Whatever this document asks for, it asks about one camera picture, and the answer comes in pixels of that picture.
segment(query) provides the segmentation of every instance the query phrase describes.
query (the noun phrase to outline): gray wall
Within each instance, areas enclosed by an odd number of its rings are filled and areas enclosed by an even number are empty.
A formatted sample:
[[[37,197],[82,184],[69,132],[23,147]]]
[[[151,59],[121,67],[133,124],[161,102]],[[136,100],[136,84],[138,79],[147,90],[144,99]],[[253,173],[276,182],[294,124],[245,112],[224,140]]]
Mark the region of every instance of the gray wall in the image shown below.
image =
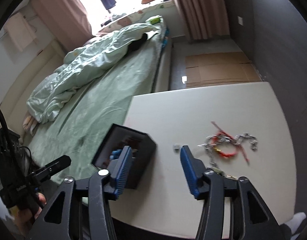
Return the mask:
[[[271,84],[285,113],[297,167],[295,210],[307,210],[307,23],[289,0],[225,3],[231,37]]]

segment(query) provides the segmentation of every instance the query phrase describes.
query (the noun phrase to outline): human hand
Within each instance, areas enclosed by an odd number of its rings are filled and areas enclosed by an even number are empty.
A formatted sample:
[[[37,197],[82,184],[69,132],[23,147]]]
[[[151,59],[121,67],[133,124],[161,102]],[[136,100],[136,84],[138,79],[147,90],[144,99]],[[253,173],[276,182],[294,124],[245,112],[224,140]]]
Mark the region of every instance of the human hand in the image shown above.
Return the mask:
[[[42,193],[38,193],[39,201],[43,204],[46,204],[46,198]],[[41,212],[41,208],[38,209],[37,213],[34,215],[34,218],[37,219]],[[32,213],[29,209],[19,210],[17,215],[15,216],[14,223],[18,227],[20,233],[23,236],[26,236],[31,229],[31,224],[29,223],[30,219],[32,218]]]

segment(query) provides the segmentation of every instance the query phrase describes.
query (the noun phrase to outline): table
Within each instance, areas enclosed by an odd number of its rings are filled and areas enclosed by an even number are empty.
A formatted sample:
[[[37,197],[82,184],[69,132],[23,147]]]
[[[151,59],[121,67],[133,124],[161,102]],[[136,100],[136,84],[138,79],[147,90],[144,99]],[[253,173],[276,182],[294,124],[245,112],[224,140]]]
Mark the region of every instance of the table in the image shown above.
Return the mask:
[[[295,205],[295,157],[284,114],[267,82],[135,96],[124,125],[148,133],[157,150],[138,188],[125,189],[118,201],[110,202],[112,216],[152,232],[195,238],[203,201],[190,194],[173,144],[188,145],[208,166],[205,150],[197,145],[217,132],[211,121],[230,135],[247,132],[257,137],[257,152],[248,141],[242,144],[249,166],[241,153],[216,161],[227,174],[248,177],[278,223],[289,220]],[[223,238],[229,235],[229,219],[226,199]]]

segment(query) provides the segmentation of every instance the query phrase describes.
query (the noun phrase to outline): red cord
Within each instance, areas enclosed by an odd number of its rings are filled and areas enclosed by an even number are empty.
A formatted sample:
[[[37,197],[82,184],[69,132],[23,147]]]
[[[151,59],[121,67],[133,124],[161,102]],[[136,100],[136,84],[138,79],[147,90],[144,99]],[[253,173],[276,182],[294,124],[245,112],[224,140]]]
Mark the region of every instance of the red cord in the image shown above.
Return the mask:
[[[229,135],[224,130],[222,130],[215,122],[211,122],[211,123],[219,130],[219,133],[217,133],[217,135],[212,138],[213,143],[217,142],[219,135],[225,135],[225,136],[233,139],[233,137],[231,135]],[[235,147],[236,147],[236,151],[233,152],[233,153],[224,153],[216,147],[214,147],[214,149],[215,149],[216,152],[219,153],[220,156],[225,157],[225,158],[230,158],[230,157],[237,155],[238,151],[240,150],[242,152],[244,159],[249,164],[249,159],[247,158],[247,154],[246,154],[244,148],[241,145],[235,145]]]

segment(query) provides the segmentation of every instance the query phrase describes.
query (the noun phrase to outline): black box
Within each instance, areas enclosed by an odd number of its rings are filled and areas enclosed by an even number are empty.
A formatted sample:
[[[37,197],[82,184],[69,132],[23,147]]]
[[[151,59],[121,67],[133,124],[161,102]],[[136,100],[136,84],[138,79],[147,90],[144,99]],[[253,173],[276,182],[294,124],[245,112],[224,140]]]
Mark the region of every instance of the black box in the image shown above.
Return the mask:
[[[126,137],[132,137],[139,141],[137,152],[133,155],[134,158],[125,187],[135,189],[156,150],[156,143],[148,134],[113,123],[93,157],[92,165],[97,169],[104,168],[103,163],[109,159],[114,147]]]

